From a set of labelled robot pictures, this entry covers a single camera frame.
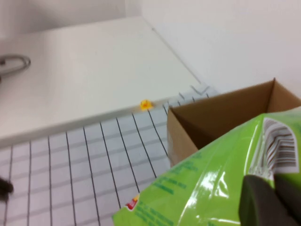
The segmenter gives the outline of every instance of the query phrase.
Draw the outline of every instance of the grid paper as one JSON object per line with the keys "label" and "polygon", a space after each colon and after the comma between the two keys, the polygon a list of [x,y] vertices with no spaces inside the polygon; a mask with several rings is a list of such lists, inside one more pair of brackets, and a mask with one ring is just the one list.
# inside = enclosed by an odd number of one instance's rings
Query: grid paper
{"label": "grid paper", "polygon": [[168,107],[216,95],[191,86],[161,107],[0,150],[15,191],[3,226],[113,226],[111,216],[170,168]]}

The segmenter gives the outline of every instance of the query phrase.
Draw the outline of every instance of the white shelf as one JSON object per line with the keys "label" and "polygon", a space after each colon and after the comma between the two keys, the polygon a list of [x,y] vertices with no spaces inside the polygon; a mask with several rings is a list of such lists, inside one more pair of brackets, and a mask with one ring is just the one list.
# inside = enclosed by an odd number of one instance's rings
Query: white shelf
{"label": "white shelf", "polygon": [[67,27],[0,42],[31,67],[0,84],[0,144],[134,111],[197,83],[141,17]]}

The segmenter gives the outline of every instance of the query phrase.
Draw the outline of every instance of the plastic bag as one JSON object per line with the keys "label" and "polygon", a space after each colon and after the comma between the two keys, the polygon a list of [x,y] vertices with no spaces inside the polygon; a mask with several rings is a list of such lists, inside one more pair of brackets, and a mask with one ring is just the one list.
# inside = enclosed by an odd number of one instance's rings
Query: plastic bag
{"label": "plastic bag", "polygon": [[265,113],[234,128],[167,173],[113,216],[115,226],[239,225],[243,177],[301,189],[301,109]]}

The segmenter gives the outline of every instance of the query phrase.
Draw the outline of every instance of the cardboard box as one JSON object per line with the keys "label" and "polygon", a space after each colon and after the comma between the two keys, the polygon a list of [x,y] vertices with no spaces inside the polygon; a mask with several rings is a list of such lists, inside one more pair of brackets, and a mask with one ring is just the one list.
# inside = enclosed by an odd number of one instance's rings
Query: cardboard box
{"label": "cardboard box", "polygon": [[285,111],[300,105],[301,100],[274,79],[169,108],[167,139],[171,165],[261,113]]}

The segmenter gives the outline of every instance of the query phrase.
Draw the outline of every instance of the barcode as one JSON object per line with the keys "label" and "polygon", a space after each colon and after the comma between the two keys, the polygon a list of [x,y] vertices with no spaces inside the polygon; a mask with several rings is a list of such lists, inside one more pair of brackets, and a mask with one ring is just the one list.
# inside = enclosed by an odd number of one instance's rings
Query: barcode
{"label": "barcode", "polygon": [[299,158],[295,134],[287,125],[264,118],[250,174],[273,180],[277,173],[298,173]]}
{"label": "barcode", "polygon": [[261,166],[267,165],[273,173],[299,172],[298,148],[295,134],[285,124],[274,119],[263,120],[265,158]]}

